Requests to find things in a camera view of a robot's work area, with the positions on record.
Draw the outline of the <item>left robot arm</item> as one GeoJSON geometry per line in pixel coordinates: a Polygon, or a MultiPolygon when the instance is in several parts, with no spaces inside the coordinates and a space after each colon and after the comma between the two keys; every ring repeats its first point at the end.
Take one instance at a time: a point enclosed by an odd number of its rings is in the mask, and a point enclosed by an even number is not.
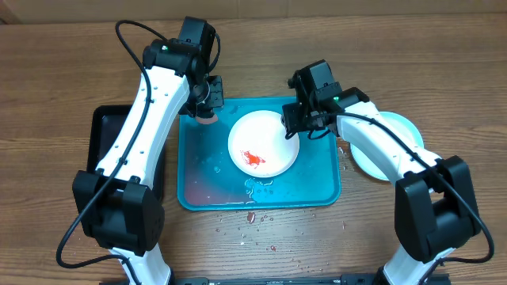
{"type": "Polygon", "coordinates": [[[118,260],[128,284],[173,284],[158,240],[165,222],[161,196],[155,190],[159,161],[167,136],[179,115],[203,124],[216,122],[223,107],[223,85],[210,73],[218,62],[219,35],[203,19],[186,17],[178,37],[158,34],[143,56],[139,89],[115,141],[89,171],[76,174],[72,191],[78,216],[57,248],[65,268],[63,247],[77,226],[109,254],[77,263],[77,268],[118,260]]]}

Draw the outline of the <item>white plastic plate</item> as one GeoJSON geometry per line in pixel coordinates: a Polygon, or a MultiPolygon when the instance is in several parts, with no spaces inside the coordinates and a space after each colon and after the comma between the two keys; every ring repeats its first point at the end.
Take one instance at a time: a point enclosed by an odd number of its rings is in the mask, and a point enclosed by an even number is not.
{"type": "Polygon", "coordinates": [[[227,141],[231,160],[252,177],[280,175],[294,164],[299,153],[299,138],[286,139],[285,135],[280,113],[250,112],[231,128],[227,141]]]}

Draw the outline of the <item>light blue plastic plate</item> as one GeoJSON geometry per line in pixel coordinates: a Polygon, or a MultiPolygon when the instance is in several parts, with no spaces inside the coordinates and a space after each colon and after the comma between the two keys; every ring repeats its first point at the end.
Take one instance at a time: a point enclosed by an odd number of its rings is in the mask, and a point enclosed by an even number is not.
{"type": "MultiPolygon", "coordinates": [[[[424,147],[424,141],[417,127],[406,117],[394,112],[381,112],[380,115],[401,135],[409,139],[412,144],[424,147]]],[[[356,146],[350,144],[350,151],[355,163],[370,177],[381,181],[388,181],[385,174],[356,146]]]]}

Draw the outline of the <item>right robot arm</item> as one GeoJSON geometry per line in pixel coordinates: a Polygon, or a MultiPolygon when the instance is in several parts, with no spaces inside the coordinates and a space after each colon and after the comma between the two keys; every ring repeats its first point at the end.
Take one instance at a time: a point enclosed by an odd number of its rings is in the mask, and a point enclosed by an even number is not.
{"type": "Polygon", "coordinates": [[[484,231],[471,173],[458,156],[447,159],[395,130],[360,89],[342,89],[320,60],[288,79],[296,101],[283,106],[287,138],[333,133],[363,152],[395,187],[400,246],[375,284],[427,284],[451,253],[484,231]]]}

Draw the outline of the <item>pink cleaning sponge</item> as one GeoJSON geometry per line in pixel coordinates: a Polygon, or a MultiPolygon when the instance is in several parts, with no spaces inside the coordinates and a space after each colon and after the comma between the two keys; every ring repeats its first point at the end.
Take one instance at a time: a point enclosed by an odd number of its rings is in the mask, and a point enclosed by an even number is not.
{"type": "Polygon", "coordinates": [[[195,120],[199,124],[209,125],[209,124],[213,124],[213,123],[217,122],[218,121],[218,116],[216,114],[213,114],[211,117],[208,117],[208,118],[196,116],[195,120]]]}

